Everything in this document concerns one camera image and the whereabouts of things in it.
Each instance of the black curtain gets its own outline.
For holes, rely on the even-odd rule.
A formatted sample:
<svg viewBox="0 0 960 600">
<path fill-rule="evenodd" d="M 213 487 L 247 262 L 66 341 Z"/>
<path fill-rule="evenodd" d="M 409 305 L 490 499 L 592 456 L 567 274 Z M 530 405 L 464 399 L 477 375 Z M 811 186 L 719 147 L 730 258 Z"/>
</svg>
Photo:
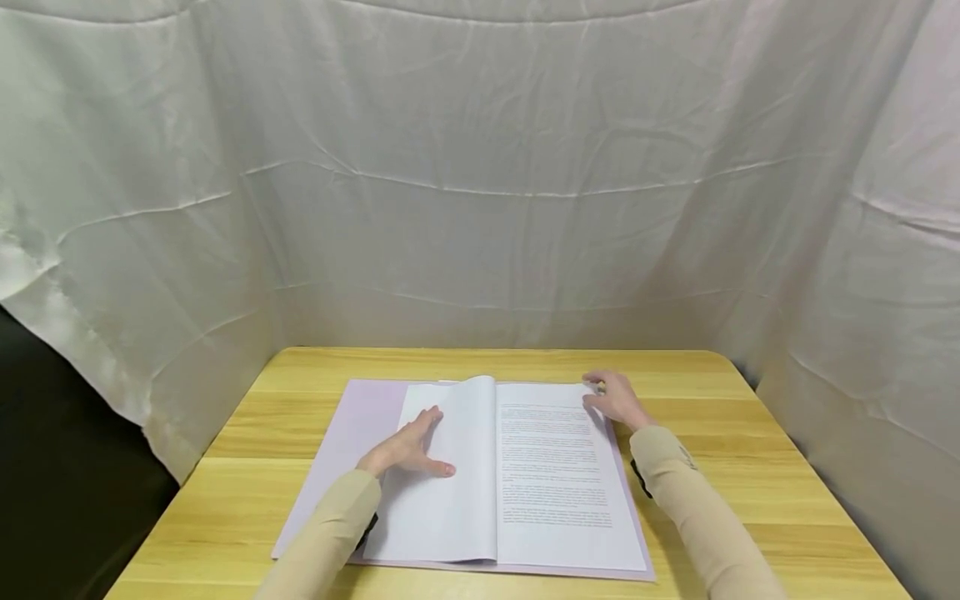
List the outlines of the black curtain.
<svg viewBox="0 0 960 600">
<path fill-rule="evenodd" d="M 177 489 L 140 428 L 0 308 L 0 595 L 103 598 Z"/>
</svg>

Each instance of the beige shirt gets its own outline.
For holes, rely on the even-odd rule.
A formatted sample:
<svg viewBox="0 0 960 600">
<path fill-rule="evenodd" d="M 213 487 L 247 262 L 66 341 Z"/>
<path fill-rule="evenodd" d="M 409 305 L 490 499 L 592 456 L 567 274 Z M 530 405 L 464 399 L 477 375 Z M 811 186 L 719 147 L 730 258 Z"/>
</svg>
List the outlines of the beige shirt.
<svg viewBox="0 0 960 600">
<path fill-rule="evenodd" d="M 630 451 L 647 490 L 677 526 L 710 600 L 786 598 L 750 534 L 668 429 L 640 429 Z M 379 502 L 380 484 L 366 471 L 334 482 L 254 600 L 325 598 Z"/>
</svg>

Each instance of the bound document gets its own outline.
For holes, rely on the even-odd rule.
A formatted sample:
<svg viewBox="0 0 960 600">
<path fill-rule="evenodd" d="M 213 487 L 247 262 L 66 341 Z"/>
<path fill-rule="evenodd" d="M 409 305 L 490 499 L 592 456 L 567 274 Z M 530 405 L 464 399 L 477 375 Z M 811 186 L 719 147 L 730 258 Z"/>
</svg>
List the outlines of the bound document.
<svg viewBox="0 0 960 600">
<path fill-rule="evenodd" d="M 351 381 L 274 555 L 333 479 L 438 405 L 444 417 L 427 453 L 454 465 L 456 474 L 390 469 L 379 520 L 354 562 L 652 580 L 623 463 L 610 425 L 583 405 L 588 392 L 582 384 L 498 383 L 488 376 Z M 369 427 L 379 428 L 375 436 Z"/>
</svg>

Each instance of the light wood grain surface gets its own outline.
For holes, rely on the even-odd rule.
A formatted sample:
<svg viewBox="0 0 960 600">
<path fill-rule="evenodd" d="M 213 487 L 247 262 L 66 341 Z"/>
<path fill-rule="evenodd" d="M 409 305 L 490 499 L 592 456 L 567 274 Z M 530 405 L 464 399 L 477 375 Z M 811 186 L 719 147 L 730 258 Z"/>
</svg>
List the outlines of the light wood grain surface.
<svg viewBox="0 0 960 600">
<path fill-rule="evenodd" d="M 908 598 L 731 363 L 704 351 L 289 348 L 256 379 L 109 600 L 250 598 L 347 381 L 577 381 L 626 373 L 750 530 L 794 600 Z M 626 430 L 617 437 L 629 462 Z M 332 593 L 416 598 L 704 598 L 673 525 L 631 476 L 654 584 L 348 566 Z"/>
</svg>

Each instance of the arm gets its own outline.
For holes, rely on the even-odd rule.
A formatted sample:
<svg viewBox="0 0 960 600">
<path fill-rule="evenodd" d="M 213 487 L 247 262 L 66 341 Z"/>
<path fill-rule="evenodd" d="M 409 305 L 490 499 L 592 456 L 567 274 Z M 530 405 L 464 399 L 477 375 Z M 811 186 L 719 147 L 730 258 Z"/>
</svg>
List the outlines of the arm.
<svg viewBox="0 0 960 600">
<path fill-rule="evenodd" d="M 355 469 L 337 479 L 253 599 L 324 598 L 379 502 L 380 484 L 371 473 Z"/>
<path fill-rule="evenodd" d="M 310 520 L 260 585 L 253 600 L 322 600 L 333 585 L 380 502 L 377 478 L 390 467 L 450 477 L 456 469 L 426 456 L 424 438 L 443 417 L 421 411 L 392 437 L 360 459 L 321 498 Z"/>
<path fill-rule="evenodd" d="M 780 600 L 786 594 L 743 524 L 700 473 L 686 448 L 657 426 L 636 399 L 626 377 L 591 372 L 605 393 L 584 396 L 587 406 L 625 422 L 635 433 L 630 450 L 636 468 L 684 542 L 710 600 Z"/>
</svg>

